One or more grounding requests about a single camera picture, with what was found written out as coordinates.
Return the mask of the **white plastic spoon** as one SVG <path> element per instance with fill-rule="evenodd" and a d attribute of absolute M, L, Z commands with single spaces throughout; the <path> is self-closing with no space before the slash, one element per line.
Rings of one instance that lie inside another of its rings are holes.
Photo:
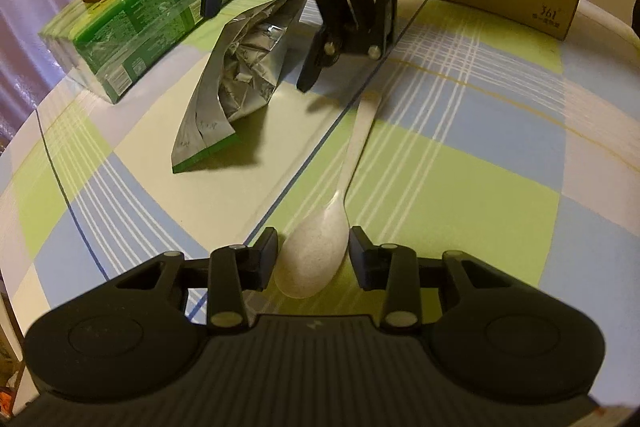
<path fill-rule="evenodd" d="M 293 299 L 312 297 L 328 285 L 347 251 L 349 222 L 345 199 L 374 124 L 381 95 L 361 95 L 335 192 L 320 210 L 311 213 L 285 239 L 273 271 L 277 288 Z"/>

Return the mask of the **silver foil bag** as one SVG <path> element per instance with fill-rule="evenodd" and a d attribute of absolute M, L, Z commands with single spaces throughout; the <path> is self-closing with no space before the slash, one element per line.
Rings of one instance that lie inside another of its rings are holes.
<path fill-rule="evenodd" d="M 171 151 L 174 173 L 233 143 L 233 123 L 268 105 L 281 81 L 288 34 L 307 1 L 272 0 L 224 25 L 182 117 Z"/>

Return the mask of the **green tissue multipack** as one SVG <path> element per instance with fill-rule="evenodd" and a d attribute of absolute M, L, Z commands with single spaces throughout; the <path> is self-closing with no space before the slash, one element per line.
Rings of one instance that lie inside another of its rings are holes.
<path fill-rule="evenodd" d="M 65 74 L 115 104 L 202 19 L 201 0 L 72 0 L 39 37 Z"/>

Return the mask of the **purple curtain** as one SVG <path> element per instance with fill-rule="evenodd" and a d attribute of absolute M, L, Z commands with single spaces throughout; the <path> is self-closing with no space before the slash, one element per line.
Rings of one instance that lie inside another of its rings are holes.
<path fill-rule="evenodd" d="M 70 0 L 1 0 L 1 146 L 64 76 L 39 31 Z"/>

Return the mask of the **checked tablecloth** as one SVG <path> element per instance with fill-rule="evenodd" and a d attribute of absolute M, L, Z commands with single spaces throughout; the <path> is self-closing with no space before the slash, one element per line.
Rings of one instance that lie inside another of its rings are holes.
<path fill-rule="evenodd" d="M 199 27 L 111 104 L 62 80 L 1 158 L 1 273 L 24 333 L 140 263 L 281 235 L 344 198 L 375 243 L 455 249 L 588 314 L 594 395 L 639 401 L 639 40 L 582 2 L 564 40 L 437 0 L 400 0 L 382 62 L 295 83 L 319 26 L 290 31 L 270 102 L 190 170 L 183 115 L 222 29 Z"/>

